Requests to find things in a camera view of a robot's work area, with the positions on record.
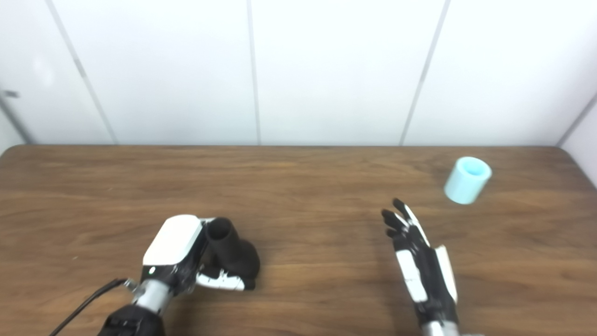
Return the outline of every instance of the light blue cup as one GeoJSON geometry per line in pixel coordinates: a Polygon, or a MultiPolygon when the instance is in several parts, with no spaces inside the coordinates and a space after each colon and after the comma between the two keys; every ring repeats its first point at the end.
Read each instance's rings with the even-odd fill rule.
{"type": "Polygon", "coordinates": [[[471,204],[490,177],[491,168],[487,163],[476,157],[461,157],[456,161],[444,191],[456,203],[471,204]]]}

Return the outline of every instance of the wood grain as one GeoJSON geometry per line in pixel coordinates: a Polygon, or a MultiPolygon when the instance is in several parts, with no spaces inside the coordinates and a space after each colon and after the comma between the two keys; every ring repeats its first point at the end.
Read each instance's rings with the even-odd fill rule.
{"type": "MultiPolygon", "coordinates": [[[[597,334],[597,193],[557,148],[18,146],[0,158],[0,334],[46,335],[163,221],[227,216],[257,247],[254,292],[197,288],[170,335],[419,335],[379,211],[400,197],[448,247],[461,330],[597,334]],[[494,171],[449,201],[455,160],[494,171]]],[[[63,335],[96,335],[117,289],[63,335]]]]}

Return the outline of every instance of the black object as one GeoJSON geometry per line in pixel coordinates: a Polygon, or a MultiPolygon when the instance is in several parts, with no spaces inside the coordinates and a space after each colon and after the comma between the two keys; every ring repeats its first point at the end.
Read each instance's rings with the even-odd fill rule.
{"type": "Polygon", "coordinates": [[[255,279],[260,261],[250,242],[240,239],[232,222],[218,217],[207,224],[207,242],[214,251],[215,265],[243,279],[255,279]]]}
{"type": "Polygon", "coordinates": [[[162,318],[129,304],[108,316],[97,336],[165,336],[162,318]]]}
{"type": "Polygon", "coordinates": [[[85,309],[85,307],[87,307],[93,300],[102,296],[102,294],[107,293],[111,289],[122,285],[126,281],[126,279],[114,279],[109,283],[105,284],[100,289],[96,290],[95,293],[91,294],[91,296],[87,298],[87,300],[83,301],[83,303],[79,307],[77,307],[77,309],[75,309],[75,311],[73,311],[69,315],[69,317],[65,318],[64,321],[62,321],[62,323],[59,324],[53,332],[50,332],[50,336],[56,336],[70,321],[72,321],[72,319],[74,319],[78,314],[80,314],[80,312],[82,312],[83,309],[85,309]]]}

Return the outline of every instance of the black cylinder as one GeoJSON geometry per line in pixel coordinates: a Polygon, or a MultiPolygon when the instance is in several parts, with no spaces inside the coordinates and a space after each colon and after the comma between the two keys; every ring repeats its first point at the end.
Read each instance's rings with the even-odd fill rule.
{"type": "Polygon", "coordinates": [[[257,250],[238,237],[229,219],[218,217],[207,224],[207,241],[218,266],[243,278],[257,277],[260,266],[257,250]]]}

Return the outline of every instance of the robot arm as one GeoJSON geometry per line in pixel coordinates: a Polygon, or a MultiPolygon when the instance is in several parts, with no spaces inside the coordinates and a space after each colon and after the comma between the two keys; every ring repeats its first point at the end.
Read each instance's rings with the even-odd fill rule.
{"type": "Polygon", "coordinates": [[[168,218],[143,257],[141,284],[127,280],[131,304],[112,313],[99,336],[164,336],[164,315],[171,299],[195,285],[246,291],[255,288],[259,257],[226,218],[178,215],[168,218]],[[200,264],[208,247],[212,265],[200,264]]]}
{"type": "Polygon", "coordinates": [[[458,296],[445,246],[431,248],[410,208],[397,198],[393,205],[401,215],[386,209],[381,214],[423,335],[459,336],[458,296]]]}

